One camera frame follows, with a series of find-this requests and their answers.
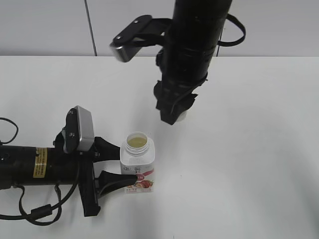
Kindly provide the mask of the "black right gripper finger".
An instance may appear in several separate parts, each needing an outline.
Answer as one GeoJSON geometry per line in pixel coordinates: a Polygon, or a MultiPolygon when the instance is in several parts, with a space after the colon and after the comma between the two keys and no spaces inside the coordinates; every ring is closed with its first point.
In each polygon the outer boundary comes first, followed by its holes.
{"type": "Polygon", "coordinates": [[[192,107],[197,96],[198,94],[189,94],[176,104],[159,101],[160,120],[170,125],[175,124],[181,114],[192,107]]]}

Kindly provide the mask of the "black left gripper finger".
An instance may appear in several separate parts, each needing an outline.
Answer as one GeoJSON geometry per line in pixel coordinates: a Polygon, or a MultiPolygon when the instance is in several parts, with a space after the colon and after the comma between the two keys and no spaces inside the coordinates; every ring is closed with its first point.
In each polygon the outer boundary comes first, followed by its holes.
{"type": "Polygon", "coordinates": [[[120,160],[120,147],[99,136],[95,137],[93,149],[95,153],[94,162],[120,160]]]}
{"type": "Polygon", "coordinates": [[[97,198],[100,199],[113,191],[134,185],[137,180],[137,175],[114,174],[102,171],[99,177],[95,178],[97,198]]]}

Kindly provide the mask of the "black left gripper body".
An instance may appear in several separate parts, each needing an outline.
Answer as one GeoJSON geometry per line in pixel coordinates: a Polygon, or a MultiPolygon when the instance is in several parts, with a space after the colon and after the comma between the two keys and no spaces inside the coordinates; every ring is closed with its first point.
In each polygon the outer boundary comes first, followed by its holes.
{"type": "Polygon", "coordinates": [[[94,173],[94,162],[100,157],[96,139],[93,137],[87,147],[80,149],[79,130],[69,130],[67,127],[63,127],[55,138],[54,166],[57,168],[59,182],[78,187],[86,217],[98,215],[101,209],[94,173]]]}

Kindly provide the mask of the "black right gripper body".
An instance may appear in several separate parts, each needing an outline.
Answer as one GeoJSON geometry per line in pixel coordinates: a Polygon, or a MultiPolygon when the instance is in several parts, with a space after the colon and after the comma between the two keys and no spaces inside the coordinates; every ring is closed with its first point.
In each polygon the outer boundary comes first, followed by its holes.
{"type": "Polygon", "coordinates": [[[168,112],[173,112],[174,107],[182,100],[185,100],[188,95],[200,87],[207,81],[208,74],[195,82],[160,80],[154,86],[154,96],[157,100],[156,109],[166,109],[168,112]]]}

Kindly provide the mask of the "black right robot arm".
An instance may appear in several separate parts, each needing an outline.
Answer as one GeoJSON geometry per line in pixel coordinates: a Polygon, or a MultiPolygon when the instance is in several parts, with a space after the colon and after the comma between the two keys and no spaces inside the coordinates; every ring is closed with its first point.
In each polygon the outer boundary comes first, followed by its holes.
{"type": "Polygon", "coordinates": [[[154,87],[160,119],[173,125],[191,108],[193,91],[208,68],[231,6],[230,0],[177,0],[172,22],[157,55],[161,80],[154,87]]]}

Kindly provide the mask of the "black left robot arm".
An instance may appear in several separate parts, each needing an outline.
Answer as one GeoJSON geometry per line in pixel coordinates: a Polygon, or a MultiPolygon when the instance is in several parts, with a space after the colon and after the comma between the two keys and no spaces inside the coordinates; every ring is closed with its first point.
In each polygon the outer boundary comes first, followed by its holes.
{"type": "Polygon", "coordinates": [[[101,137],[96,137],[89,150],[63,150],[64,139],[58,134],[54,148],[1,145],[0,188],[18,186],[71,185],[69,193],[56,205],[32,210],[26,216],[8,216],[6,220],[39,219],[59,208],[79,189],[85,217],[98,215],[98,200],[138,180],[136,175],[114,174],[102,171],[95,176],[94,163],[120,159],[120,148],[101,137]]]}

